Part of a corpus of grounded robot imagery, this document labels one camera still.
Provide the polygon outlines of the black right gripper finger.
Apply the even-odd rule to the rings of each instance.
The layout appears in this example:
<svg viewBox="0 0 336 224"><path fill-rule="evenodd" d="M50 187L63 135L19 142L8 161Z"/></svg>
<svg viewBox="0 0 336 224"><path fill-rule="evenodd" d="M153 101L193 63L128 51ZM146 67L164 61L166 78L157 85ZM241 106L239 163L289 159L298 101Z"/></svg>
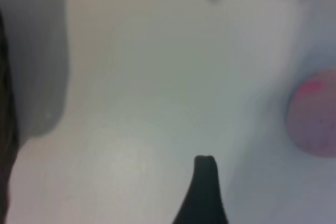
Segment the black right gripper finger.
<svg viewBox="0 0 336 224"><path fill-rule="evenodd" d="M190 186L174 223L227 224L218 168L213 156L196 156Z"/></svg>

